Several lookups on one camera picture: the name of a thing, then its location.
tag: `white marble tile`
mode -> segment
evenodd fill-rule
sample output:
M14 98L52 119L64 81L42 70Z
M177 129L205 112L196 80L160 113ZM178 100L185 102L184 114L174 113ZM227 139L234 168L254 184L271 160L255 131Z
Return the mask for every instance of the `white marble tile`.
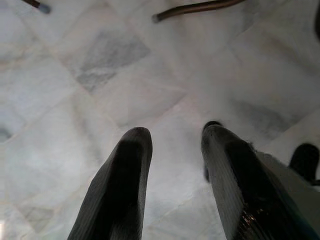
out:
M153 23L154 14L171 7L174 4L170 1L150 0L127 21L140 39L173 69L175 76L184 79L193 72L201 72L204 62L191 41L191 32L182 18Z
M6 240L40 240L23 215L10 204L0 205L0 211L4 214L3 239Z
M59 206L48 225L39 234L43 240L67 239L76 221L89 185L81 186Z
M59 42L77 18L94 2L96 0L46 0L43 3L51 7L51 12L43 14L21 0L8 1L16 14L47 46Z
M152 227L183 239L193 240L205 231L207 235L216 232L223 233L222 223L212 193L211 185L201 188L193 193L193 197L178 208L167 213Z
M148 2L149 0L105 0L108 2L116 12L123 18L128 18L139 7Z
M174 235L166 231L159 230L155 227L146 227L143 228L142 232L142 240L186 240L184 237L180 235Z
M71 95L77 86L70 73L44 49L13 64L0 79L1 98L28 123Z
M8 68L13 61L23 59L39 43L6 1L0 3L0 31L0 70Z
M119 127L150 127L185 95L163 62L148 56L122 69L94 94L102 111Z
M260 25L274 38L274 47L285 47L287 60L310 73L319 73L320 41L315 34L317 1L291 0Z
M103 2L88 8L52 51L92 94L123 69L150 54L144 43Z
M183 20L193 47L198 48L204 57L210 57L284 1L246 0L231 7L176 18ZM174 2L176 6L195 3L181 0Z
M226 240L225 232L222 226L217 226L216 222L212 222L196 240Z
M281 2L245 1L226 9L177 16L155 24L152 15L186 2L150 0L128 22L177 76L187 78L192 73L210 70L208 58Z
M0 143L19 133L25 124L13 106L0 102Z
M114 147L116 126L82 91L57 105L6 146L5 183L13 203L48 207L86 183ZM68 183L68 187L59 186Z
M188 99L183 99L150 128L153 153L144 226L177 208L206 185L200 148L204 124Z
M263 103L266 107L301 119L320 103L319 71L310 71L277 37L257 24L237 38L231 48L241 67L232 84L235 98Z

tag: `shoe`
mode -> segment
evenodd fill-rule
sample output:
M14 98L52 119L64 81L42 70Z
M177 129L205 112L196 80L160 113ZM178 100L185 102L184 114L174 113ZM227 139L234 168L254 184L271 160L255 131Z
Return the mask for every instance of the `shoe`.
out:
M319 163L319 149L304 143L298 146L291 158L289 168L293 169L310 184L316 183L316 172Z

